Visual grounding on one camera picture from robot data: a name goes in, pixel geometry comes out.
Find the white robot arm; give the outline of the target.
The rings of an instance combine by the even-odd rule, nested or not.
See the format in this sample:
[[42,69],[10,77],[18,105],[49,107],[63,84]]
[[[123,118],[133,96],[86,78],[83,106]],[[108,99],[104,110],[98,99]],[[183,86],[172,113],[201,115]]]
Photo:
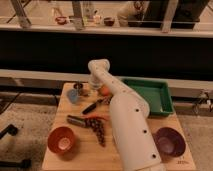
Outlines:
[[109,114],[113,137],[124,171],[166,171],[147,124],[148,102],[136,91],[109,73],[107,59],[91,60],[90,85],[107,86],[113,97]]

